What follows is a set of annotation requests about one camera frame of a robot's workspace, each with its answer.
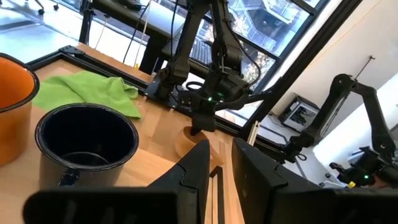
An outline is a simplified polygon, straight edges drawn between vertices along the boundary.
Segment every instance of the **table leg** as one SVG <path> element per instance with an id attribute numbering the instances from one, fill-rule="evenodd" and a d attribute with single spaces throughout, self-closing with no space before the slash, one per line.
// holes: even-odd
<path id="1" fill-rule="evenodd" d="M 83 13 L 81 22 L 79 42 L 88 45 L 90 39 L 91 22 L 93 21 L 94 11 L 91 9 L 91 3 L 83 0 L 80 6 L 80 13 Z"/>
<path id="2" fill-rule="evenodd" d="M 150 37 L 147 47 L 142 58 L 139 70 L 151 75 L 155 69 L 157 59 L 159 58 L 162 48 L 167 43 L 167 40 L 159 39 L 159 37 Z"/>

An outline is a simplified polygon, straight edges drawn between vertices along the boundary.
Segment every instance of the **computer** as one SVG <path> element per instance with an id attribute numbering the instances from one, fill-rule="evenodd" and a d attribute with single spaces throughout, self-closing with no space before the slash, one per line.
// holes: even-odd
<path id="1" fill-rule="evenodd" d="M 189 57 L 197 63 L 208 67 L 211 63 L 211 46 L 203 40 L 196 39 Z"/>

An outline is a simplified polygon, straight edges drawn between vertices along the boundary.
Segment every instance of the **orange pot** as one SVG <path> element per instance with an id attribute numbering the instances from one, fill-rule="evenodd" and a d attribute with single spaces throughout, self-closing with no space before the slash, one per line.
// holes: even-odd
<path id="1" fill-rule="evenodd" d="M 17 59 L 0 54 L 0 165 L 16 159 L 29 138 L 32 99 L 39 79 Z"/>

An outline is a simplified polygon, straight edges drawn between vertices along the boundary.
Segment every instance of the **office chair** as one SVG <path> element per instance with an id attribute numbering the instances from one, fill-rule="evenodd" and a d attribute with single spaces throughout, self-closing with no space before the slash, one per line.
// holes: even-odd
<path id="1" fill-rule="evenodd" d="M 40 2 L 40 0 L 35 0 L 35 2 L 41 7 L 41 9 L 38 10 L 39 15 L 44 14 L 44 6 L 43 6 L 42 3 Z M 53 6 L 53 7 L 54 7 L 54 10 L 58 10 L 58 9 L 59 9 L 58 2 L 57 2 L 57 1 L 54 1 L 54 2 L 55 2 L 55 5 Z"/>

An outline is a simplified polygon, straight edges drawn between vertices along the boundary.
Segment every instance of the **pot rim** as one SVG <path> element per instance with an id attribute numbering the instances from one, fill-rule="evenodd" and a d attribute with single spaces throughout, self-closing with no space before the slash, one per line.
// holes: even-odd
<path id="1" fill-rule="evenodd" d="M 107 164 L 107 165 L 102 165 L 102 166 L 84 166 L 84 165 L 71 163 L 65 159 L 62 159 L 60 156 L 56 155 L 48 148 L 48 145 L 46 144 L 46 142 L 43 139 L 43 136 L 41 135 L 43 125 L 48 121 L 48 119 L 52 115 L 57 114 L 61 111 L 65 111 L 70 108 L 87 107 L 87 106 L 90 108 L 108 111 L 108 112 L 112 113 L 113 115 L 116 115 L 118 118 L 121 118 L 129 126 L 129 129 L 131 130 L 135 141 L 134 141 L 134 144 L 130 147 L 131 150 L 120 160 L 110 163 L 110 164 Z M 46 115 L 44 115 L 40 119 L 40 121 L 37 123 L 36 130 L 35 130 L 35 141 L 36 141 L 37 147 L 40 149 L 42 154 L 45 155 L 46 157 L 48 157 L 50 160 L 57 163 L 58 165 L 61 165 L 65 168 L 75 169 L 75 170 L 83 171 L 83 172 L 96 172 L 96 171 L 104 171 L 104 170 L 109 170 L 109 169 L 113 169 L 113 168 L 122 166 L 129 159 L 131 159 L 133 157 L 133 155 L 136 153 L 136 151 L 138 150 L 139 135 L 138 135 L 138 131 L 137 131 L 136 127 L 134 126 L 134 124 L 123 114 L 121 114 L 120 112 L 118 112 L 112 108 L 109 108 L 104 105 L 94 104 L 94 103 L 72 103 L 72 104 L 63 105 L 58 108 L 55 108 L 54 110 L 48 112 Z"/>
<path id="2" fill-rule="evenodd" d="M 36 94 L 39 92 L 40 81 L 39 81 L 39 78 L 37 77 L 37 75 L 25 63 L 21 62 L 20 60 L 14 58 L 8 54 L 4 54 L 4 53 L 0 53 L 0 57 L 7 59 L 7 60 L 23 67 L 31 75 L 31 77 L 33 78 L 33 82 L 34 82 L 33 90 L 23 100 L 21 100 L 20 102 L 14 103 L 13 105 L 7 106 L 5 108 L 0 108 L 0 113 L 4 113 L 4 112 L 10 111 L 10 110 L 13 110 L 15 108 L 18 108 L 20 106 L 23 106 L 23 105 L 27 104 L 28 102 L 30 102 L 36 96 Z"/>

